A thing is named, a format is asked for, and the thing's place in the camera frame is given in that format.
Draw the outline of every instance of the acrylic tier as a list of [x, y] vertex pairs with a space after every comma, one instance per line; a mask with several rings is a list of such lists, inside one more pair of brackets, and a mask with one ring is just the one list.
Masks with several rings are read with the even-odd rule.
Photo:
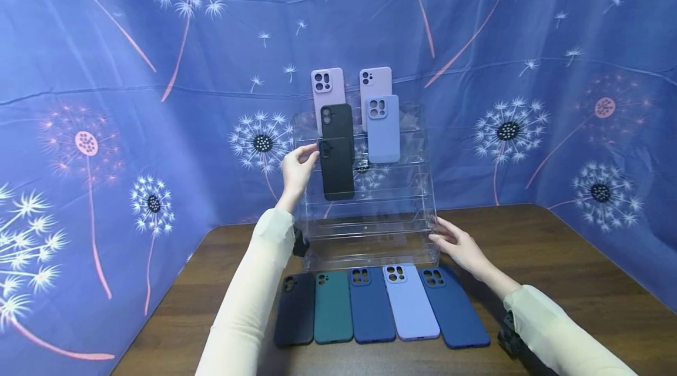
[[[401, 159], [374, 165], [368, 161], [360, 109], [353, 108], [355, 197], [328, 202], [321, 168], [313, 170], [297, 216], [298, 228], [310, 241], [304, 258], [307, 271], [400, 263], [437, 265], [440, 252], [428, 239], [436, 210], [421, 115], [418, 103], [400, 105]], [[296, 115], [294, 144], [319, 140], [315, 114]]]

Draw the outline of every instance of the wooden table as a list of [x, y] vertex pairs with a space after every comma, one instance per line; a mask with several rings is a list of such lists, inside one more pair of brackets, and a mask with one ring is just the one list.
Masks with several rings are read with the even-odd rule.
[[[551, 296], [571, 318], [640, 375], [677, 375], [677, 315], [537, 206], [443, 211], [472, 234], [496, 266]], [[162, 300], [114, 375], [192, 375], [224, 292], [249, 243], [253, 225], [212, 230]], [[290, 260], [285, 274], [300, 270]], [[502, 304], [460, 273], [492, 343], [449, 350], [442, 339], [388, 344], [317, 345], [280, 351], [272, 345], [275, 309], [259, 375], [525, 375], [548, 374], [533, 354], [511, 360], [495, 341]]]

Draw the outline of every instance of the lavender phone case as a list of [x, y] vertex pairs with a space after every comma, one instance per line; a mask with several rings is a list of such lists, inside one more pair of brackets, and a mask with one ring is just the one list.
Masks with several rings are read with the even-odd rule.
[[396, 95], [369, 97], [364, 105], [369, 120], [369, 162], [399, 162], [400, 98]]
[[416, 267], [413, 264], [383, 266], [383, 277], [400, 339], [430, 340], [440, 336], [440, 326]]
[[313, 70], [310, 73], [310, 81], [313, 87], [317, 133], [322, 136], [320, 110], [324, 106], [339, 105], [346, 102], [346, 83], [343, 82], [343, 69]]
[[367, 109], [365, 101], [369, 97], [393, 95], [393, 71], [383, 68], [360, 70], [360, 109], [362, 110], [362, 131], [367, 131]]

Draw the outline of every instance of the white sleeve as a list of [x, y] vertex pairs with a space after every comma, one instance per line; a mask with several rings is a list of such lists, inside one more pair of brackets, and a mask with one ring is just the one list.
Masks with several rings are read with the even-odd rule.
[[537, 288], [522, 286], [508, 295], [503, 305], [512, 311], [515, 332], [558, 375], [636, 375]]
[[196, 375], [256, 375], [277, 284], [293, 248], [294, 217], [267, 210], [223, 297]]

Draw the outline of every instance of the phone case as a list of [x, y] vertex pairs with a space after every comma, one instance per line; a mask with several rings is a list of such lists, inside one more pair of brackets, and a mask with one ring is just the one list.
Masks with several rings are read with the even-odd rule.
[[452, 349], [489, 346], [489, 333], [455, 275], [440, 267], [419, 274], [444, 343]]
[[366, 99], [367, 145], [372, 163], [400, 161], [400, 98], [396, 95]]
[[346, 272], [320, 273], [315, 287], [315, 342], [331, 344], [353, 339], [353, 317]]
[[416, 266], [383, 266], [383, 276], [400, 339], [430, 340], [440, 336], [440, 326], [418, 277]]
[[346, 137], [351, 145], [351, 158], [355, 159], [353, 136], [353, 108], [348, 103], [326, 105], [320, 109], [323, 137]]
[[310, 73], [310, 81], [313, 87], [317, 132], [322, 136], [320, 109], [327, 105], [338, 105], [346, 102], [346, 83], [343, 81], [343, 69], [313, 70]]
[[360, 109], [362, 110], [362, 131], [367, 131], [367, 111], [365, 101], [369, 97], [393, 95], [393, 71], [383, 68], [360, 70]]
[[355, 268], [350, 278], [350, 304], [357, 344], [394, 341], [395, 320], [378, 267]]
[[320, 150], [324, 198], [329, 202], [338, 202], [355, 197], [350, 140], [346, 137], [322, 139], [317, 149]]
[[282, 280], [273, 342], [280, 348], [307, 345], [315, 323], [315, 276], [292, 274]]

